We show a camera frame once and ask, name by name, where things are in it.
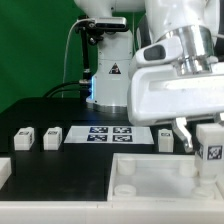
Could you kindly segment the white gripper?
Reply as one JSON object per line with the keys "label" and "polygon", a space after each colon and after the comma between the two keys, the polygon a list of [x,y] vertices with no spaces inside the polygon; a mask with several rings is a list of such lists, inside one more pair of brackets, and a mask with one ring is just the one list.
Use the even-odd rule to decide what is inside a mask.
{"label": "white gripper", "polygon": [[212,72],[204,75],[178,76],[172,65],[141,68],[131,78],[127,96],[133,125],[151,126],[174,119],[173,131],[185,152],[191,153],[186,118],[216,113],[214,121],[224,126],[224,63],[213,64]]}

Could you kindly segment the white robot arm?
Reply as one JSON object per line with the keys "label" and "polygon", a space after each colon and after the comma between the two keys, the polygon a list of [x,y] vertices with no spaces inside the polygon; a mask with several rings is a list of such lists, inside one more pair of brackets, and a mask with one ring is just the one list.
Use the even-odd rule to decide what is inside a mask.
{"label": "white robot arm", "polygon": [[170,123],[193,150],[189,120],[224,124],[224,62],[215,49],[224,0],[74,0],[98,44],[88,104],[125,108],[137,126]]}

